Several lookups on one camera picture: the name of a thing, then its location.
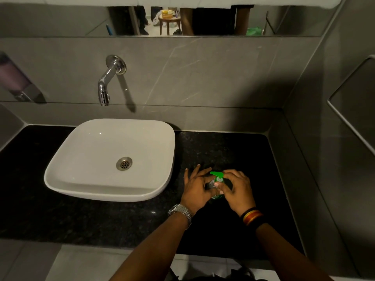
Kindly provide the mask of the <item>person's left hand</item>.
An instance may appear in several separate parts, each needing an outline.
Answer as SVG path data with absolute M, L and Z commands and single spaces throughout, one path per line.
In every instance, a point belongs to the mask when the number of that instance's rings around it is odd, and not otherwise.
M 201 165 L 198 164 L 195 169 L 189 174 L 189 183 L 184 186 L 184 192 L 181 197 L 180 204 L 188 208 L 191 215 L 194 216 L 212 196 L 219 195 L 219 189 L 206 189 L 205 185 L 212 179 L 213 175 L 200 178 L 199 171 Z

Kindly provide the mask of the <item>person's right hand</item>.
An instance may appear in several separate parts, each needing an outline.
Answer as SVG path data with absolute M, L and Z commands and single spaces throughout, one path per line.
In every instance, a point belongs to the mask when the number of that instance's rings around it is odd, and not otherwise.
M 232 195 L 224 196 L 229 203 L 230 208 L 242 216 L 247 210 L 256 207 L 253 197 L 250 179 L 238 170 L 224 170 L 224 178 L 232 183 Z

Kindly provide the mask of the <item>green pump soap bottle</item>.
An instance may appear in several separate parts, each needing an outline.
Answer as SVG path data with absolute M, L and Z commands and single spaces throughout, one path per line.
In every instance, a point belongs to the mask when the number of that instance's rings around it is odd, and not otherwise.
M 207 189 L 214 189 L 216 188 L 214 185 L 216 182 L 224 181 L 224 177 L 223 177 L 224 174 L 222 172 L 210 171 L 210 174 L 214 176 L 214 179 L 212 179 L 208 184 L 206 184 Z M 219 194 L 219 195 L 212 196 L 211 199 L 216 200 L 216 199 L 222 198 L 223 196 L 224 196 L 223 194 Z

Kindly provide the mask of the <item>person's right forearm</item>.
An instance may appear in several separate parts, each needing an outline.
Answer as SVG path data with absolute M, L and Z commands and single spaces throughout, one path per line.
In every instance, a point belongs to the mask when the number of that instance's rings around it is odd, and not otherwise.
M 281 281 L 334 281 L 268 223 L 260 225 L 255 233 Z

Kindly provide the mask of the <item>person's left forearm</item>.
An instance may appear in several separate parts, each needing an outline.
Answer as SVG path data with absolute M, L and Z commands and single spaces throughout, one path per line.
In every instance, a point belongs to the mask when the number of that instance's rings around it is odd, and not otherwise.
M 163 281 L 187 227 L 187 217 L 173 213 L 131 252 L 109 281 Z

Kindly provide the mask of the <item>silver metal wristwatch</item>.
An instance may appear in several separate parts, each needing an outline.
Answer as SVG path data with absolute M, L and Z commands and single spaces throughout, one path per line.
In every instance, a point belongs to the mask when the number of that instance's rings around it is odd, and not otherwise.
M 185 216 L 185 218 L 188 221 L 188 225 L 186 229 L 188 229 L 192 223 L 192 215 L 191 215 L 190 210 L 186 208 L 185 206 L 183 206 L 182 204 L 176 204 L 168 211 L 168 215 L 171 216 L 174 213 L 181 213 L 182 215 Z

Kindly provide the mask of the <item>wide black wristband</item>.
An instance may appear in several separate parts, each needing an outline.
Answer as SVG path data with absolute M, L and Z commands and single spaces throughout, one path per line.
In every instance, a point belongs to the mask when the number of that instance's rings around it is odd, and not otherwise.
M 261 225 L 267 223 L 267 219 L 265 216 L 258 216 L 256 218 L 254 218 L 253 220 L 251 220 L 248 224 L 247 224 L 247 227 L 252 231 L 252 232 L 256 232 L 257 228 L 260 227 Z

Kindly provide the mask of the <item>metal sink drain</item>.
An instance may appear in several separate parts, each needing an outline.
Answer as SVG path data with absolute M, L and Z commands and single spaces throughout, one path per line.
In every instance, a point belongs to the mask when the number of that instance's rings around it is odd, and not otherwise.
M 120 171 L 128 170 L 133 164 L 130 157 L 122 157 L 116 162 L 116 168 Z

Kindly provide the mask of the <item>white ceramic sink basin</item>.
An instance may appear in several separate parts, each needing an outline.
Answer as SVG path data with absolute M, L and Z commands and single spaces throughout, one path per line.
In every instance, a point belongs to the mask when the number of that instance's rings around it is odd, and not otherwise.
M 161 194 L 170 182 L 175 132 L 165 122 L 93 119 L 80 124 L 49 162 L 45 185 L 58 193 L 109 202 L 140 202 Z M 116 168 L 122 157 L 132 166 Z

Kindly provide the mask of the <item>person's black clothing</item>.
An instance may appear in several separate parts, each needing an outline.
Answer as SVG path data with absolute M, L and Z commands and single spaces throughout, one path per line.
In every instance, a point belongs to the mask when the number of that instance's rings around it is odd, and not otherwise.
M 170 268 L 164 281 L 268 281 L 267 279 L 256 279 L 250 269 L 241 267 L 240 269 L 232 269 L 229 275 L 221 277 L 215 273 L 205 274 L 194 268 L 188 269 L 184 278 L 179 279 L 174 271 Z

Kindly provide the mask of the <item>round wooden stool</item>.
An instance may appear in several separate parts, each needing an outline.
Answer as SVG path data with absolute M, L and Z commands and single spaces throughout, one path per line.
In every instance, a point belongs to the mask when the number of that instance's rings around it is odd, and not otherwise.
M 163 23 L 166 23 L 167 36 L 170 35 L 170 23 L 176 23 L 180 32 L 181 30 L 181 18 L 175 17 L 172 14 L 161 14 L 158 16 L 160 36 L 162 36 Z

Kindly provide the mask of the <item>chrome wall faucet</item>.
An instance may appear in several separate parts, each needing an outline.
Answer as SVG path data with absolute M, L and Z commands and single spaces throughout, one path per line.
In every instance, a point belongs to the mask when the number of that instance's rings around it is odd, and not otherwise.
M 107 70 L 101 76 L 97 84 L 98 99 L 101 106 L 108 106 L 110 103 L 110 96 L 108 93 L 108 84 L 115 75 L 123 75 L 126 73 L 127 66 L 125 61 L 116 55 L 109 55 L 106 57 Z

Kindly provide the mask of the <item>wall mirror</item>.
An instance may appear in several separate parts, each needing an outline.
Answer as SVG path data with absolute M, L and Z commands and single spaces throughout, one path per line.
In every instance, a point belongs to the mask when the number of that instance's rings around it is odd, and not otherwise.
M 338 6 L 232 5 L 229 9 L 179 8 L 138 5 L 99 7 L 0 3 L 1 37 L 125 37 L 167 36 L 158 16 L 181 18 L 181 30 L 170 23 L 169 36 L 246 36 L 251 27 L 262 36 L 318 37 L 332 20 Z

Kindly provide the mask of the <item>wall mounted soap dispenser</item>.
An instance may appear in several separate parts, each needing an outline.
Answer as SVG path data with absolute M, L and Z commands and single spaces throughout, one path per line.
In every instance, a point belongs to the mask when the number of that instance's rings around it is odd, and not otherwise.
M 19 102 L 46 104 L 40 89 L 2 51 L 0 51 L 0 86 L 9 91 Z

